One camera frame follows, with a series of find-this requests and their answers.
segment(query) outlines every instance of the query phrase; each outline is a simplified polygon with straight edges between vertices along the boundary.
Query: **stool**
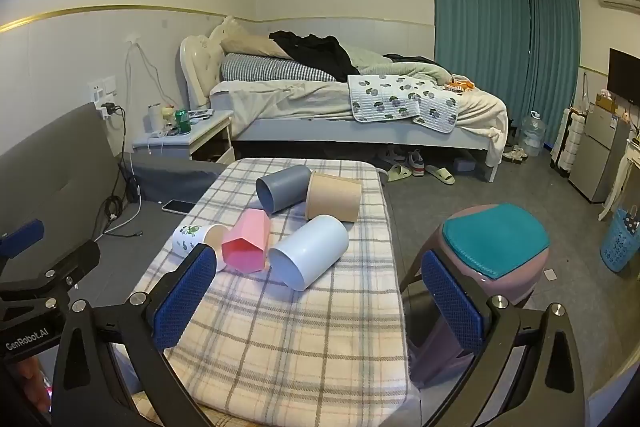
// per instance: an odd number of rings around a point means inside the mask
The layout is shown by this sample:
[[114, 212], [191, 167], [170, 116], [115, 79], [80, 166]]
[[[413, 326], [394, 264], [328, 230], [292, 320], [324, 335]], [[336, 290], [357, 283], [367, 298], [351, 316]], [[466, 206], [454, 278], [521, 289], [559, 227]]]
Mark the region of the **stool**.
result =
[[[524, 305], [548, 257], [548, 235], [526, 210], [509, 203], [473, 206], [450, 216], [427, 239], [400, 283], [401, 293], [422, 278], [416, 275], [429, 250], [444, 253], [463, 275], [473, 277], [487, 297], [503, 295]], [[445, 367], [468, 363], [462, 347], [440, 316], [424, 343], [412, 352], [411, 377], [420, 387]]]

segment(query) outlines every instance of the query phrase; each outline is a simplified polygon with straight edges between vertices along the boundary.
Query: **teal curtain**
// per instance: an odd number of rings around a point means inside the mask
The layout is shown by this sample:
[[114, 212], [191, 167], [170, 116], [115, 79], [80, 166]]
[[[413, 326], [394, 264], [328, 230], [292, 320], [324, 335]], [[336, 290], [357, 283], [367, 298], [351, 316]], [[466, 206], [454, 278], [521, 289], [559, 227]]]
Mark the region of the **teal curtain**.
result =
[[526, 107], [542, 116], [546, 142], [556, 139], [562, 112], [571, 105], [579, 61], [578, 0], [531, 0]]
[[529, 0], [435, 0], [435, 60], [499, 97], [509, 118], [527, 110]]

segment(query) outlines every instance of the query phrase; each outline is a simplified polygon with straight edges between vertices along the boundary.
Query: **sofa armrest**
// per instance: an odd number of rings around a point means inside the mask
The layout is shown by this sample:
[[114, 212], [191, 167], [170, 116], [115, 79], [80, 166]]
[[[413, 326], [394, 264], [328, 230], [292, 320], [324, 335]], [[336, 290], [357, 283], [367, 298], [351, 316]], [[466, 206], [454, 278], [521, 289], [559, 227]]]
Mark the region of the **sofa armrest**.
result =
[[226, 165], [187, 158], [125, 153], [127, 171], [131, 170], [129, 157], [142, 199], [146, 201], [196, 203], [226, 168]]

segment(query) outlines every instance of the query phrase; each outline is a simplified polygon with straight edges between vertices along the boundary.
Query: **white side table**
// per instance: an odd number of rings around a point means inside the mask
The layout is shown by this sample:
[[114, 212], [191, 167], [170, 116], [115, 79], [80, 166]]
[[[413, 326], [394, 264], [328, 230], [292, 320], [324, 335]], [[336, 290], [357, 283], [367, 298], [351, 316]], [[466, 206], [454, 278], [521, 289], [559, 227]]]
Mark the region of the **white side table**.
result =
[[135, 152], [150, 152], [164, 156], [174, 156], [179, 158], [189, 158], [196, 150], [206, 144], [214, 136], [221, 132], [226, 132], [226, 142], [228, 148], [220, 156], [217, 163], [229, 165], [236, 161], [234, 148], [231, 145], [231, 117], [233, 111], [216, 110], [207, 120], [201, 120], [191, 126], [188, 134], [176, 134], [175, 136], [162, 136], [159, 138], [145, 134], [132, 143]]

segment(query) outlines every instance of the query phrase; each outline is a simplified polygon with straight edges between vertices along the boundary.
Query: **blue laundry basket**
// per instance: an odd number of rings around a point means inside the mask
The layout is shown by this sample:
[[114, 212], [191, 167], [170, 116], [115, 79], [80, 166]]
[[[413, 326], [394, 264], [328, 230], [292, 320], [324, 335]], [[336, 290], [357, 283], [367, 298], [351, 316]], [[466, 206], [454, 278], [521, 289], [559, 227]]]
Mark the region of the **blue laundry basket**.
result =
[[631, 235], [625, 227], [625, 216], [626, 211], [622, 208], [616, 211], [611, 219], [609, 232], [600, 247], [600, 257], [614, 272], [622, 270], [640, 248], [640, 230], [635, 235]]

